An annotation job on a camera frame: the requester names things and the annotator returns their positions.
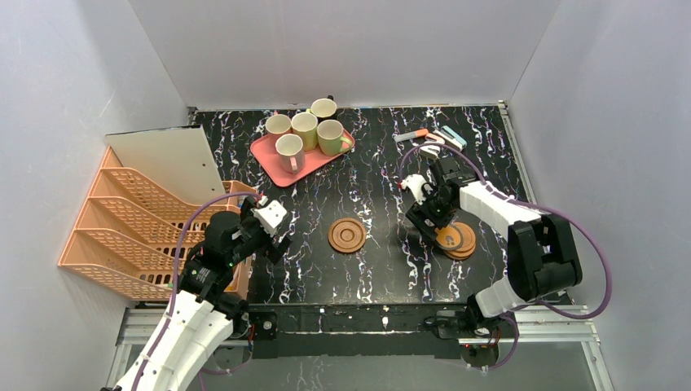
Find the pink serving tray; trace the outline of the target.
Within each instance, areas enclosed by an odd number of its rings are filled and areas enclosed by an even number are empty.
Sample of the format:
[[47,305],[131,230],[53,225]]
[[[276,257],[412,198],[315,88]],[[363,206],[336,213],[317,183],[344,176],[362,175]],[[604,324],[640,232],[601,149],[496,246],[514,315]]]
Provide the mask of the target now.
[[354,146],[354,138],[348,131],[344,131],[341,139],[344,141],[345,150],[334,156],[325,155],[319,147],[309,152],[301,149],[296,154],[286,156],[276,150],[276,140],[270,135],[254,141],[250,151],[277,187],[289,187],[331,163]]

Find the plain brown coaster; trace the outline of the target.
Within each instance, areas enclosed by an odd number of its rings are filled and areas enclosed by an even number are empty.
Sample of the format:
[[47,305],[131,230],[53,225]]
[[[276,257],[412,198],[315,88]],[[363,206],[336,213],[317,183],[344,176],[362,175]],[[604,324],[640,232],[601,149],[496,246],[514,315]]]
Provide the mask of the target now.
[[477,247],[477,238],[473,228],[463,222],[454,222],[453,226],[460,228],[462,236],[462,245],[459,249],[453,251],[444,251],[444,253],[455,261],[464,261],[468,259]]

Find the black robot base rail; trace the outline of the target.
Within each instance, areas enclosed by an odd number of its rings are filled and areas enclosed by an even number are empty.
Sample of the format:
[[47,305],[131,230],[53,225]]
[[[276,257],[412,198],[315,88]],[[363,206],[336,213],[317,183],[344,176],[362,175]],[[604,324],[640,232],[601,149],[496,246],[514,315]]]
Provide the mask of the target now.
[[433,356],[487,376],[523,362],[528,344],[578,344],[591,372],[605,369],[593,322],[563,317],[542,306],[513,312],[486,331],[464,331],[459,303],[255,304],[240,314],[218,349],[247,358]]

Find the orange black round coaster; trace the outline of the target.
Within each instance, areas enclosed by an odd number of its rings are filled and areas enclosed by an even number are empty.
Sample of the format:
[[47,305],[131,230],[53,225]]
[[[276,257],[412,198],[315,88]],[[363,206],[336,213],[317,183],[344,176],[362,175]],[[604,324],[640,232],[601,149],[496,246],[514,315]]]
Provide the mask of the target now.
[[449,225],[436,230],[435,244],[444,251],[455,251],[464,244],[463,233],[456,225]]

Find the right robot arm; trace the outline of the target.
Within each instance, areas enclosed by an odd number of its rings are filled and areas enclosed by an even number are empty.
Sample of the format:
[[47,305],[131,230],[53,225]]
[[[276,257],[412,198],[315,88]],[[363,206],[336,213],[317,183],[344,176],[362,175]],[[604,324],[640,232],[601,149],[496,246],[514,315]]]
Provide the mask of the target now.
[[581,283],[583,272],[570,224],[553,213],[515,205],[507,195],[459,167],[453,159],[436,160],[428,181],[409,174],[400,183],[414,202],[407,219],[421,236],[447,252],[464,247],[463,239],[442,235],[459,210],[489,225],[506,241],[507,274],[472,294],[451,325],[464,332],[495,326],[502,314],[545,295]]

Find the brown grooved wooden coaster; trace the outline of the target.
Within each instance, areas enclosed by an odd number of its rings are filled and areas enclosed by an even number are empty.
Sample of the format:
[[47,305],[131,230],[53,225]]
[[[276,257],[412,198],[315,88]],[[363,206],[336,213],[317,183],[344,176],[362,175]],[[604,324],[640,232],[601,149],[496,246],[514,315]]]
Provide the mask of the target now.
[[365,244],[367,231],[360,220],[344,217],[336,220],[328,230],[328,242],[339,253],[354,253]]

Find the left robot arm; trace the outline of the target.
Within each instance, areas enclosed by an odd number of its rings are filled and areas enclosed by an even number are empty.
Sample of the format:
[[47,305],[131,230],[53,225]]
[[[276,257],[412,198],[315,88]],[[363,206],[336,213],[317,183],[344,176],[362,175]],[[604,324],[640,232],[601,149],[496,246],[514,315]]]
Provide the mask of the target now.
[[191,248],[173,296],[142,352],[116,390],[185,390],[220,343],[231,336],[247,302],[226,288],[234,268],[255,254],[277,262],[291,239],[274,241],[288,216],[277,201],[215,213]]

